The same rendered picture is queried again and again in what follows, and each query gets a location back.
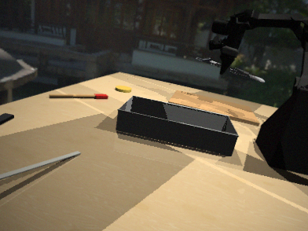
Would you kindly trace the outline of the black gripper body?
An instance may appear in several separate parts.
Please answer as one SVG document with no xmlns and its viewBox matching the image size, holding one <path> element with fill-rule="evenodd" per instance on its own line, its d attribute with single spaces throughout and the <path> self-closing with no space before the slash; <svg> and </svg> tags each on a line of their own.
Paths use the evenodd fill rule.
<svg viewBox="0 0 308 231">
<path fill-rule="evenodd" d="M 228 35 L 226 39 L 226 46 L 222 47 L 221 55 L 227 56 L 231 59 L 237 58 L 238 48 L 242 42 L 242 38 L 234 35 Z"/>
</svg>

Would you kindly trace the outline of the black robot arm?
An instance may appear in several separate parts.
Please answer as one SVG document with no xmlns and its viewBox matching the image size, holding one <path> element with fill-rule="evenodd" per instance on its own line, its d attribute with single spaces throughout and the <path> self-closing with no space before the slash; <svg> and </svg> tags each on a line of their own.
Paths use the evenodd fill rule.
<svg viewBox="0 0 308 231">
<path fill-rule="evenodd" d="M 238 21 L 236 18 L 238 17 Z M 303 22 L 304 28 L 301 27 Z M 230 15 L 230 20 L 214 20 L 211 31 L 218 35 L 234 35 L 242 39 L 245 30 L 257 27 L 290 28 L 302 43 L 302 70 L 300 77 L 295 77 L 292 94 L 299 88 L 308 89 L 308 16 L 294 14 L 262 14 L 254 9 L 243 9 Z M 226 37 L 220 39 L 215 36 L 209 42 L 209 50 L 222 50 L 226 46 Z"/>
</svg>

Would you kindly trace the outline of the dark grey rectangular tin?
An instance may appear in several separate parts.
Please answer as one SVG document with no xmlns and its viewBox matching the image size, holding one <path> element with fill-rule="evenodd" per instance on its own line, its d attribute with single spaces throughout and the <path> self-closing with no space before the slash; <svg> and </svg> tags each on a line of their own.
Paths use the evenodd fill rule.
<svg viewBox="0 0 308 231">
<path fill-rule="evenodd" d="M 232 156 L 237 138 L 228 115 L 132 96 L 117 109 L 116 129 L 128 134 Z"/>
</svg>

